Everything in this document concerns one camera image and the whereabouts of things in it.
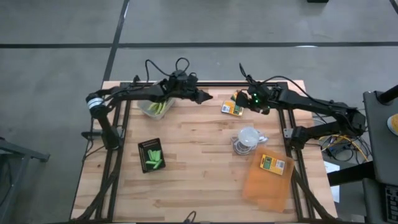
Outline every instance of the clear plastic container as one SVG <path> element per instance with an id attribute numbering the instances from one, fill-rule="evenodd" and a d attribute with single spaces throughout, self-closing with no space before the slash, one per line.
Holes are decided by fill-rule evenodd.
<path id="1" fill-rule="evenodd" d="M 160 114 L 155 114 L 154 111 L 148 110 L 148 109 L 149 109 L 149 106 L 150 106 L 151 104 L 154 103 L 154 102 L 152 102 L 152 101 L 149 101 L 149 100 L 139 100 L 139 101 L 137 102 L 137 106 L 138 106 L 138 108 L 141 109 L 141 111 L 142 111 L 144 114 L 148 115 L 149 117 L 151 117 L 151 118 L 153 118 L 153 119 L 155 119 L 155 120 L 160 120 L 160 119 L 163 118 L 164 114 L 166 114 L 166 112 L 170 109 L 170 107 L 174 104 L 174 102 L 175 102 L 175 98 L 169 98 L 169 99 L 167 100 L 167 104 L 166 104 L 165 109 L 164 109 L 163 112 L 160 113 Z"/>

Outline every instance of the wooden tabletop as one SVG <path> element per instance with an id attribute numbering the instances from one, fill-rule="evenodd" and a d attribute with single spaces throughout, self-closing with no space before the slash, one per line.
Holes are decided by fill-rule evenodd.
<path id="1" fill-rule="evenodd" d="M 296 82 L 304 88 L 303 81 Z M 118 85 L 119 82 L 104 82 L 103 88 Z M 300 92 L 291 83 L 289 88 Z M 259 210 L 242 199 L 252 155 L 238 156 L 230 143 L 233 134 L 245 126 L 253 126 L 269 137 L 268 149 L 285 153 L 277 111 L 262 115 L 245 109 L 242 117 L 223 114 L 223 101 L 228 100 L 238 87 L 203 89 L 214 98 L 201 105 L 176 100 L 160 121 L 142 114 L 137 102 L 132 102 L 114 221 L 182 222 L 192 210 L 197 211 L 196 222 L 297 221 L 291 191 L 283 213 Z M 295 110 L 294 115 L 298 126 L 313 126 L 311 113 Z M 143 174 L 137 143 L 154 138 L 161 140 L 167 166 Z M 100 140 L 95 141 L 93 149 L 102 145 Z M 319 147 L 306 146 L 302 152 L 311 191 L 326 210 L 337 217 Z M 102 149 L 85 161 L 72 218 L 83 213 L 98 193 L 105 157 L 106 151 Z M 300 194 L 307 217 L 301 190 Z M 105 204 L 104 214 L 108 210 Z"/>

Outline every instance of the concrete floor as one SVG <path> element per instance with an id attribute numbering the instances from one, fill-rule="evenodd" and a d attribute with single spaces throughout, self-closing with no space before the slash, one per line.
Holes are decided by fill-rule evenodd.
<path id="1" fill-rule="evenodd" d="M 111 43 L 123 0 L 0 1 L 0 44 Z M 389 1 L 131 0 L 120 43 L 398 41 Z M 101 86 L 110 49 L 0 49 L 0 136 L 51 154 L 32 161 L 13 223 L 68 220 L 90 124 L 85 96 Z M 316 98 L 363 108 L 362 92 L 398 83 L 398 47 L 119 49 L 111 80 L 144 79 L 144 60 L 201 80 L 305 80 Z M 151 80 L 163 78 L 153 70 Z"/>

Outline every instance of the yellow cable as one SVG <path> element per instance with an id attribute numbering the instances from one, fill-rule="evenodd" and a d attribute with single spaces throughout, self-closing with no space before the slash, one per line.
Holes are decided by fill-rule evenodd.
<path id="1" fill-rule="evenodd" d="M 362 149 L 355 142 L 353 142 L 351 139 L 347 138 L 346 136 L 340 136 L 338 134 L 332 134 L 331 136 L 337 137 L 337 138 L 342 138 L 342 139 L 345 139 L 345 140 L 349 141 L 362 154 L 362 156 L 365 158 L 366 162 L 369 162 L 368 158 L 365 156 L 365 154 L 363 153 Z M 324 138 L 327 138 L 327 136 L 320 137 L 319 140 L 324 139 Z M 325 150 L 325 149 L 327 149 L 329 147 L 332 147 L 333 145 L 335 145 L 335 143 L 330 144 L 330 146 L 328 146 L 328 147 L 326 147 L 326 148 L 324 148 L 322 150 Z"/>

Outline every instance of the yellow package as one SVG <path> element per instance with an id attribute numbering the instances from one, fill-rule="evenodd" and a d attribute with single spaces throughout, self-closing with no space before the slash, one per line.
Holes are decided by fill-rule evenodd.
<path id="1" fill-rule="evenodd" d="M 221 112 L 228 113 L 236 116 L 242 116 L 243 108 L 236 106 L 235 102 L 226 100 L 221 107 Z"/>
<path id="2" fill-rule="evenodd" d="M 263 154 L 260 168 L 282 175 L 284 173 L 285 162 Z"/>

